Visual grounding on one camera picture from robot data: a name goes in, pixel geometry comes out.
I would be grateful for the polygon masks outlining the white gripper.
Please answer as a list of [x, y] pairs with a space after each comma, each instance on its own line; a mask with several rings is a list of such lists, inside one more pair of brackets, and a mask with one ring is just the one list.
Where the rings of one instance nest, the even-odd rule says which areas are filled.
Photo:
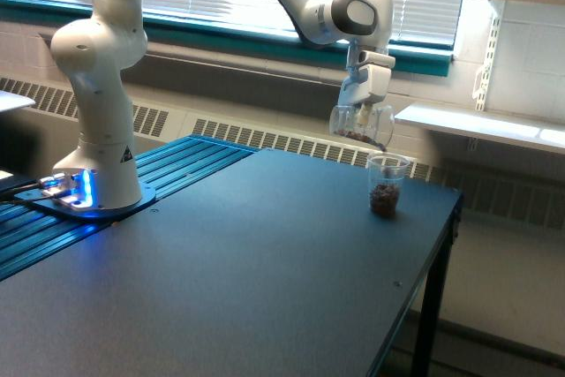
[[338, 97], [338, 105], [358, 107], [358, 126], [370, 126], [372, 104], [382, 102], [391, 80], [396, 59], [379, 52], [348, 49], [346, 70]]

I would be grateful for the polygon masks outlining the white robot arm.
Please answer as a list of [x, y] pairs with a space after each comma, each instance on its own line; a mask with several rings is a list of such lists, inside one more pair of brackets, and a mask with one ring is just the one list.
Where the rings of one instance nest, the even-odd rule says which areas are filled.
[[[347, 77], [331, 111], [336, 135], [385, 148], [393, 110], [384, 104], [395, 59], [388, 52], [393, 0], [277, 0], [302, 41], [349, 43]], [[71, 83], [79, 114], [77, 148], [54, 166], [56, 182], [44, 188], [65, 208], [115, 211], [142, 199], [132, 155], [132, 102], [123, 70], [146, 53], [142, 0], [92, 0], [88, 19], [58, 29], [50, 51]]]

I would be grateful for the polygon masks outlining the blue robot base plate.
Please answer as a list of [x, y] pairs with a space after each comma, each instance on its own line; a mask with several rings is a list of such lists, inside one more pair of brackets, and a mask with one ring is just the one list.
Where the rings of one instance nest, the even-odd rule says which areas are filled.
[[70, 218], [82, 222], [114, 222], [120, 221], [130, 215], [133, 215], [146, 207], [155, 203], [156, 191], [151, 185], [140, 185], [141, 200], [128, 207], [121, 207], [115, 209], [108, 208], [73, 208], [65, 206], [59, 200], [35, 200], [41, 196], [39, 189], [32, 189], [25, 192], [20, 192], [15, 195], [16, 200], [23, 200], [26, 205], [31, 208], [37, 209], [43, 213], [56, 215], [63, 218]]

